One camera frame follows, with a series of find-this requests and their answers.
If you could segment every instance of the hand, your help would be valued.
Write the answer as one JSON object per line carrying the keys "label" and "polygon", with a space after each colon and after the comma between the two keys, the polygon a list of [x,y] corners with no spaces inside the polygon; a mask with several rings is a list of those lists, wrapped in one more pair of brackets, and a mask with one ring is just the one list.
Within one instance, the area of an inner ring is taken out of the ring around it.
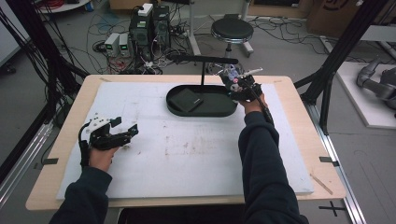
{"label": "hand", "polygon": [[114,157],[114,153],[116,153],[118,149],[119,147],[114,147],[110,150],[103,151],[92,148],[90,155],[90,166],[107,172],[108,168],[110,168],[111,159]]}
{"label": "hand", "polygon": [[[268,104],[265,103],[265,97],[264,94],[260,95],[260,99],[262,100],[262,103],[268,107]],[[239,101],[239,104],[241,104],[244,108],[245,108],[245,114],[248,114],[250,112],[253,111],[259,111],[262,112],[262,107],[260,106],[260,103],[258,100],[254,100],[251,102],[247,102],[247,101]]]}

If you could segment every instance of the black tray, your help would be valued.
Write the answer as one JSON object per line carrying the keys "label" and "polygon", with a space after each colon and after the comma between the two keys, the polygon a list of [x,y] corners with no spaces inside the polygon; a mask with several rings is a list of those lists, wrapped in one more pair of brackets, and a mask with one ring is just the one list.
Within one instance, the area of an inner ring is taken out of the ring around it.
{"label": "black tray", "polygon": [[[186,88],[204,100],[189,112],[181,111],[169,102],[172,97]],[[230,99],[224,86],[180,85],[174,87],[166,94],[166,105],[170,112],[181,117],[227,117],[235,111],[237,103]]]}

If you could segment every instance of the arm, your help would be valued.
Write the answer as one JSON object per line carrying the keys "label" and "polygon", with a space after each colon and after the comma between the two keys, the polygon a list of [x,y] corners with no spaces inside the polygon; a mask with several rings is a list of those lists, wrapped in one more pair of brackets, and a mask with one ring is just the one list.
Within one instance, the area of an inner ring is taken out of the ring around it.
{"label": "arm", "polygon": [[108,207],[106,192],[112,179],[107,170],[116,151],[117,148],[92,150],[90,166],[67,187],[64,202],[49,223],[104,223]]}
{"label": "arm", "polygon": [[238,142],[243,165],[245,222],[303,223],[277,147],[279,135],[266,122],[256,103],[241,103],[247,113],[247,126]]}

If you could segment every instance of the round stool seat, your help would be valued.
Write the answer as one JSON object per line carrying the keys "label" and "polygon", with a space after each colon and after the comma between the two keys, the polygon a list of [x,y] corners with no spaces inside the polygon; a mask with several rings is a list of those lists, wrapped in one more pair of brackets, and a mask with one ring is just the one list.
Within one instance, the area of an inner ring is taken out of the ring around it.
{"label": "round stool seat", "polygon": [[213,22],[212,35],[227,43],[242,44],[253,36],[253,27],[246,21],[223,18]]}

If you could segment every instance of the wooden table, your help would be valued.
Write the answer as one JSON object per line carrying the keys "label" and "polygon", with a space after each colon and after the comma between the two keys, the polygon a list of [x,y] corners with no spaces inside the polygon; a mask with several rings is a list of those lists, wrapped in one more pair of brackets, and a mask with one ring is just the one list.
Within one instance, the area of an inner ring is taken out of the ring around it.
{"label": "wooden table", "polygon": [[[306,169],[311,176],[315,192],[298,195],[298,200],[342,199],[346,191],[338,174],[330,162],[321,162],[319,157],[328,157],[317,131],[309,118],[300,96],[288,77],[255,76],[258,83],[273,83],[278,97],[288,117],[291,129]],[[45,165],[26,202],[29,210],[58,209],[62,201],[56,200],[61,185],[69,154],[77,141],[78,131],[95,99],[96,92],[103,82],[180,82],[199,83],[200,76],[88,76],[78,93],[78,97],[54,143],[49,158],[59,158],[57,164]],[[219,77],[205,77],[205,83],[219,83]],[[243,203],[242,196],[193,197],[193,198],[149,198],[110,200],[109,207],[182,205],[182,204],[216,204]]]}

